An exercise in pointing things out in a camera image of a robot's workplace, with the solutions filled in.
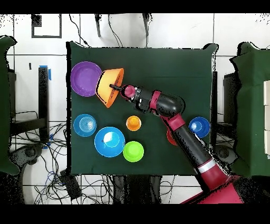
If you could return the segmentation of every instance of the light blue cup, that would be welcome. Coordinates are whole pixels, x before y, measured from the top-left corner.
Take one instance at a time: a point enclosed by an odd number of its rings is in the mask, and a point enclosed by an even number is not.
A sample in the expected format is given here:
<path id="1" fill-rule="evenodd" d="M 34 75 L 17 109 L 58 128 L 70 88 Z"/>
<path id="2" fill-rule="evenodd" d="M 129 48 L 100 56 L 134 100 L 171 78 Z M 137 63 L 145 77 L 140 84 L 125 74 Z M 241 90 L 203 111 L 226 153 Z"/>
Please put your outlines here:
<path id="1" fill-rule="evenodd" d="M 73 127 L 78 135 L 82 137 L 89 137 L 94 134 L 97 128 L 97 123 L 91 115 L 81 114 L 75 119 Z"/>

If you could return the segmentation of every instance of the plastic cup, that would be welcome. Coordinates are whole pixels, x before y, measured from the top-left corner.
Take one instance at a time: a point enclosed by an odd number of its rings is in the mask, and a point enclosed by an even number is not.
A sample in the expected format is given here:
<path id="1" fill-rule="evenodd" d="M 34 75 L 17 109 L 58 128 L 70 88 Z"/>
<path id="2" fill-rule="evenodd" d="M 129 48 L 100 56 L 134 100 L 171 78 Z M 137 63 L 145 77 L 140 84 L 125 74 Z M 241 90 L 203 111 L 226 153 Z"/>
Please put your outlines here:
<path id="1" fill-rule="evenodd" d="M 127 119 L 126 126 L 128 130 L 137 131 L 141 127 L 141 120 L 137 116 L 131 116 Z"/>
<path id="2" fill-rule="evenodd" d="M 89 114 L 81 114 L 74 120 L 73 128 L 81 137 L 89 137 L 94 134 L 97 123 Z"/>
<path id="3" fill-rule="evenodd" d="M 123 150 L 124 158 L 129 162 L 137 162 L 142 159 L 144 149 L 141 143 L 131 141 L 126 143 Z"/>
<path id="4" fill-rule="evenodd" d="M 203 138 L 208 135 L 210 131 L 210 123 L 204 117 L 195 117 L 189 123 L 189 129 L 193 131 L 199 138 Z"/>

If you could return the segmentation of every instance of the orange bowl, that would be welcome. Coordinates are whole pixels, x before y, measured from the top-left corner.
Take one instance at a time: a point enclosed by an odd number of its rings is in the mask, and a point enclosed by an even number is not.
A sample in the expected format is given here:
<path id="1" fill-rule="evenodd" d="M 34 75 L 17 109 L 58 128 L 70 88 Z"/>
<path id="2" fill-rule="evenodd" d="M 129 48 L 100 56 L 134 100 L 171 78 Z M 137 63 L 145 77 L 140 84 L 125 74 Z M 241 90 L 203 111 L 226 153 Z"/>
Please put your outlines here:
<path id="1" fill-rule="evenodd" d="M 124 76 L 124 69 L 110 69 L 105 70 L 99 78 L 97 87 L 95 89 L 95 94 L 99 99 L 109 108 L 116 99 L 118 94 L 117 90 L 114 90 L 109 85 L 113 84 L 116 86 L 121 86 Z"/>

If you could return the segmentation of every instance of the blue bowl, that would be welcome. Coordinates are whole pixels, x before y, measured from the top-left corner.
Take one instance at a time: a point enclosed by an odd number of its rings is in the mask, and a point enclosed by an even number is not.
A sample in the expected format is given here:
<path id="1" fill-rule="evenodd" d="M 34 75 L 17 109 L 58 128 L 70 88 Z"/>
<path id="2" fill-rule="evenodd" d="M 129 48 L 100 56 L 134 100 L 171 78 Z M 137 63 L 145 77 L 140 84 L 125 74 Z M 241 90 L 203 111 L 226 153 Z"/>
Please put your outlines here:
<path id="1" fill-rule="evenodd" d="M 115 127 L 105 127 L 96 134 L 94 144 L 102 156 L 115 157 L 124 149 L 124 135 Z"/>

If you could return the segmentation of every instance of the green bowl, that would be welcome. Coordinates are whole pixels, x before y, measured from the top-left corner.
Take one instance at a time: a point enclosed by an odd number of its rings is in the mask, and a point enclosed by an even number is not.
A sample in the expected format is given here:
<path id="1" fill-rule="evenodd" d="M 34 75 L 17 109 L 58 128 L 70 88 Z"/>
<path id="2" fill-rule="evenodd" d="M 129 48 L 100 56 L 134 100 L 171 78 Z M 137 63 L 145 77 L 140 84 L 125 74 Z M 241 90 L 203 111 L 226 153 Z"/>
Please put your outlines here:
<path id="1" fill-rule="evenodd" d="M 124 146 L 124 158 L 129 162 L 137 162 L 143 157 L 144 149 L 139 142 L 131 141 Z"/>

